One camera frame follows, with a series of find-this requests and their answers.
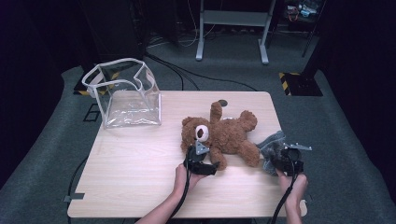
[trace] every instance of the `teddy bear leg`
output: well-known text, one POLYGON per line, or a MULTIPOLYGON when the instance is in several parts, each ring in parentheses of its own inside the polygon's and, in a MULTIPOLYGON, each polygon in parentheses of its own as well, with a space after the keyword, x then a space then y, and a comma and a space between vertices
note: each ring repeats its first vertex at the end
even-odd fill
POLYGON ((238 154, 244 159, 245 163, 252 167, 257 167, 260 161, 260 151, 253 143, 245 140, 241 144, 238 154))
POLYGON ((219 171, 222 171, 227 167, 227 161, 225 160, 225 158, 222 155, 222 153, 220 152, 220 150, 212 147, 212 148, 210 148, 209 155, 210 155, 210 161, 212 162, 212 164, 219 162, 219 167, 218 167, 219 171))

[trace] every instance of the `black cable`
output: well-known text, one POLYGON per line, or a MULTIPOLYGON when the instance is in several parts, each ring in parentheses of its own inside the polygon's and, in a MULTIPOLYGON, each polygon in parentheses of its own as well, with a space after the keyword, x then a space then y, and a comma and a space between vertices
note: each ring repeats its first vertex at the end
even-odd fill
MULTIPOLYGON (((238 81, 234 81, 234 80, 229 80, 229 79, 205 77, 205 76, 202 76, 202 75, 193 73, 193 72, 191 72, 191 71, 189 71, 189 70, 187 70, 187 69, 184 69, 184 68, 182 68, 182 67, 179 67, 179 66, 177 66, 177 65, 175 65, 175 64, 166 62, 166 61, 164 61, 164 60, 162 60, 162 59, 158 58, 157 56, 154 56, 154 55, 152 55, 152 54, 150 54, 150 53, 145 52, 145 55, 146 55, 147 57, 149 57, 150 59, 154 60, 155 62, 162 63, 162 64, 164 64, 164 65, 166 65, 166 66, 170 66, 171 69, 179 69, 179 70, 181 70, 181 71, 190 73, 190 74, 192 74, 192 75, 194 75, 194 76, 202 77, 202 78, 206 78, 206 79, 210 79, 210 80, 215 80, 215 81, 226 81, 226 82, 236 83, 236 84, 239 84, 239 85, 246 86, 246 87, 248 87, 248 88, 250 88, 250 89, 252 89, 252 90, 254 90, 254 91, 258 91, 258 90, 256 90, 256 89, 254 89, 253 87, 249 86, 248 84, 245 84, 245 83, 242 83, 242 82, 238 82, 238 81)), ((197 88, 197 90, 199 90, 199 88, 196 86, 196 84, 195 84, 189 77, 187 77, 187 76, 184 75, 184 74, 183 74, 183 77, 187 78, 187 79, 197 88)))
POLYGON ((166 61, 164 61, 164 60, 158 58, 157 56, 154 56, 154 55, 149 54, 149 53, 147 53, 147 52, 145 53, 145 55, 146 55, 147 57, 149 57, 151 60, 153 60, 153 61, 155 61, 155 62, 157 62, 157 63, 161 63, 161 64, 167 66, 168 68, 172 69, 176 74, 178 74, 178 76, 180 77, 181 82, 182 82, 182 86, 181 86, 181 89, 182 89, 182 90, 184 90, 183 77, 186 78, 190 83, 192 83, 192 85, 194 85, 194 87, 195 87, 198 91, 200 90, 199 87, 197 86, 197 84, 196 84, 190 77, 188 77, 187 75, 185 75, 182 71, 179 71, 179 70, 178 70, 179 68, 178 68, 177 66, 175 66, 174 64, 169 63, 169 62, 166 62, 166 61))
POLYGON ((190 177, 191 177, 191 172, 187 171, 187 180, 186 180, 186 185, 184 186, 184 191, 183 195, 181 196, 180 202, 178 202, 177 207, 173 211, 172 215, 169 218, 172 218, 180 209, 181 205, 183 205, 184 200, 186 199, 187 192, 189 191, 190 187, 190 177))
MULTIPOLYGON (((79 166, 76 168, 75 172, 73 173, 73 176, 72 176, 72 178, 70 179, 69 188, 68 188, 68 190, 67 190, 67 196, 70 197, 70 194, 71 194, 71 191, 72 191, 73 182, 74 182, 74 179, 75 179, 75 177, 76 177, 76 174, 77 174, 79 168, 82 166, 82 164, 84 164, 84 162, 87 161, 87 159, 88 159, 88 156, 79 164, 79 166)), ((69 209, 69 206, 70 206, 70 203, 67 203, 66 212, 67 212, 67 210, 69 209)), ((70 216, 67 216, 67 223, 69 223, 69 224, 71 223, 71 218, 70 218, 70 216)))
POLYGON ((161 44, 166 44, 168 43, 167 40, 165 40, 162 36, 157 35, 157 34, 150 34, 151 37, 148 41, 148 48, 156 45, 161 45, 161 44))
POLYGON ((294 182, 297 179, 297 175, 298 174, 295 174, 294 163, 293 163, 293 160, 291 159, 289 154, 288 154, 288 158, 290 160, 291 167, 292 167, 292 169, 291 169, 292 170, 291 183, 290 183, 290 186, 286 189, 286 192, 283 195, 282 199, 280 200, 279 204, 277 205, 273 217, 269 220, 269 221, 271 221, 271 224, 275 224, 276 223, 276 218, 277 218, 277 215, 279 214, 280 208, 285 203, 286 199, 288 198, 289 194, 291 193, 291 190, 293 189, 294 182))

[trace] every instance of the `metal bracket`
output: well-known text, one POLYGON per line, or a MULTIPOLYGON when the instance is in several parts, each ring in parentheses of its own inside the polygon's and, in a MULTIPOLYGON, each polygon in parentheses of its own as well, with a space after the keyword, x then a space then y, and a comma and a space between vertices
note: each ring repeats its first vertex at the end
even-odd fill
POLYGON ((83 200, 84 193, 72 193, 71 195, 64 196, 63 202, 64 203, 71 203, 72 200, 83 200))
POLYGON ((305 146, 299 145, 298 143, 296 143, 296 145, 294 145, 294 144, 288 145, 288 144, 284 143, 283 145, 288 148, 296 148, 296 149, 300 149, 300 150, 312 151, 312 147, 305 147, 305 146))
POLYGON ((195 141, 195 150, 196 150, 197 155, 202 155, 202 154, 208 152, 209 148, 204 146, 204 144, 202 144, 201 142, 199 142, 197 140, 197 141, 195 141))

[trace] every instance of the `dark background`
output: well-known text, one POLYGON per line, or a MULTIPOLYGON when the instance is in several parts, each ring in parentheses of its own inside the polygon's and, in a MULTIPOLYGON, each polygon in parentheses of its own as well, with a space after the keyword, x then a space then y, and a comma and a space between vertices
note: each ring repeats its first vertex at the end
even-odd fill
MULTIPOLYGON (((94 63, 125 56, 142 58, 150 31, 176 44, 177 17, 189 20, 185 2, 2 1, 0 185, 50 118, 63 91, 62 72, 79 65, 87 72, 94 63), (95 11, 97 6, 106 10, 95 11), (104 35, 109 30, 126 38, 114 41, 104 35)), ((228 7, 265 7, 260 1, 237 2, 228 7)), ((326 75, 394 202, 395 5, 393 1, 330 0, 320 23, 320 40, 308 62, 326 75)), ((191 6, 198 18, 199 1, 191 0, 191 6)))

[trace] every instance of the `human arm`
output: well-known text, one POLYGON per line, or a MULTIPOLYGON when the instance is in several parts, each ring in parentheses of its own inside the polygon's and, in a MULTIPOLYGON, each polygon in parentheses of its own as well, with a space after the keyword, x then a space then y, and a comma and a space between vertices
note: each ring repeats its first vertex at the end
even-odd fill
MULTIPOLYGON (((291 176, 286 176, 282 171, 276 169, 279 176, 279 185, 283 193, 290 187, 291 176)), ((308 179, 306 175, 299 174, 293 184, 293 189, 285 201, 286 220, 288 224, 301 224, 301 208, 300 201, 304 196, 306 187, 308 186, 308 179)))
MULTIPOLYGON (((192 190, 198 181, 204 178, 205 175, 191 174, 189 190, 192 190)), ((169 217, 172 215, 173 211, 180 202, 183 196, 184 187, 187 180, 187 170, 183 164, 180 164, 176 168, 175 184, 172 192, 169 196, 160 203, 157 207, 147 213, 145 216, 140 218, 136 223, 146 224, 146 223, 166 223, 169 217)))

